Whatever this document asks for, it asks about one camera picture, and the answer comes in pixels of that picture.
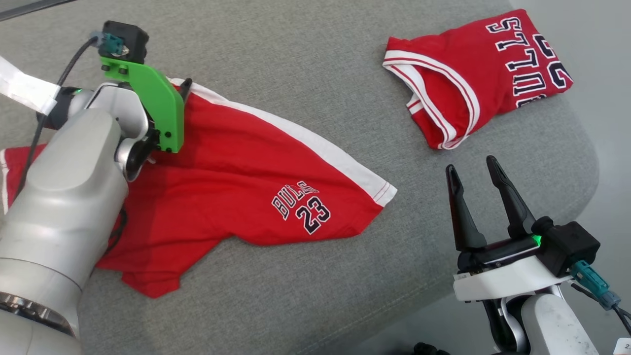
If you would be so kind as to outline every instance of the connector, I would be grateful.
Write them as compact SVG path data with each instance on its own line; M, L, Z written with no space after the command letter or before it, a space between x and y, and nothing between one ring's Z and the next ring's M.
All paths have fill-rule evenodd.
M620 297L609 291L609 284L585 260L575 263L570 273L581 286L594 295L605 311L620 303Z

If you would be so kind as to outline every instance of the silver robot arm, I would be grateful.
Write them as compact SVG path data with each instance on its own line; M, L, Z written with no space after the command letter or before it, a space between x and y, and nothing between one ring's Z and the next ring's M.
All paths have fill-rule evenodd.
M82 354L79 299L145 160L128 162L151 131L131 88L84 90L68 117L28 170L0 230L3 354Z

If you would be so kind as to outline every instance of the teal connector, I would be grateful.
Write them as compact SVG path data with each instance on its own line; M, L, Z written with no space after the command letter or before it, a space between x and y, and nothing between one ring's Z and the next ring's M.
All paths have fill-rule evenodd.
M120 56L123 54L122 53L123 52L122 39L116 37L115 35L104 33L103 47L108 53L116 54L117 56Z
M606 311L620 303L620 297L609 291L609 284L585 260L575 263L570 273L581 286L588 289L598 299Z

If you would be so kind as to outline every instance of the red basketball jersey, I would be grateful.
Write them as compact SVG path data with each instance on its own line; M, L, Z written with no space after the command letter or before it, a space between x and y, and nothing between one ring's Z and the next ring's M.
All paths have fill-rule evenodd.
M274 245L354 236L396 193L319 135L197 84L184 142L178 154L153 154L156 164L146 163L129 184L127 226L97 263L122 271L124 282L150 297L176 290L222 239ZM0 153L5 212L27 152Z
M456 148L496 114L569 89L572 78L525 10L413 40L391 37L385 69L436 149Z

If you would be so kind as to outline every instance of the cable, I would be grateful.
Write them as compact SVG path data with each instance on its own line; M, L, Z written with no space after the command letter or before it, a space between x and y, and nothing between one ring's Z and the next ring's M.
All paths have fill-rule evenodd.
M72 70L74 65L77 63L77 61L79 60L79 57L81 57L81 55L85 52L85 50L89 46L94 44L96 41L97 41L97 37L91 37L90 39L88 39L79 48L79 50L74 54L73 58L70 59L70 62L66 66L66 69L64 70L64 72L59 77L59 80L57 80L57 86L61 87L62 85L64 85L64 81L66 81L66 78L68 77L68 74L70 74L70 71ZM42 135L42 131L44 130L44 126L45 126L47 121L48 121L48 115L41 115L41 117L39 119L39 122L37 123L37 128L35 128L35 135L33 136L33 141L31 142L31 147L28 150L27 161L26 161L26 164L24 165L24 170L22 171L22 176L20 177L20 183L18 185L18 190L17 190L17 192L15 194L16 196L18 196L20 194L20 192L24 188L24 185L27 182L28 168L30 168L31 164L33 163L33 157L35 156L35 149L37 147L37 143L39 142L39 138Z
M598 298L596 296L594 296L593 293L589 292L589 290L584 289L583 287L577 285L575 282L571 282L570 286L575 289L576 291L579 291L580 293L584 294L585 296L593 299L594 301L600 303L600 301L598 301ZM618 317L620 318L620 321L622 322L622 325L625 326L625 328L627 329L627 332L629 333L629 335L631 335L631 323L629 323L629 319L631 319L631 313L623 310L622 308L620 308L617 304L614 304L612 307L614 312L616 312L616 314L618 315Z
M615 305L613 307L613 310L616 312L616 314L620 318L620 321L627 329L627 332L629 333L629 335L631 335L631 324L629 324L629 320L627 319L627 317L629 317L629 312L621 309L620 307L618 307L618 305Z
M593 299L594 301L600 303L600 301L598 301L598 298L596 298L596 296L594 296L593 293L589 292L588 290L584 289L583 287L577 285L574 282L570 283L570 286L572 286L573 289L575 289L576 291L579 291L580 293L584 294L585 296Z
M103 255L107 255L110 251L112 251L116 244L118 244L118 242L121 240L122 232L127 225L127 211L125 210L125 205L121 207L121 212L119 213L119 215L121 216L121 223L119 224L118 228L114 229L112 231L112 234L110 234L110 240L113 239L114 241L107 247Z

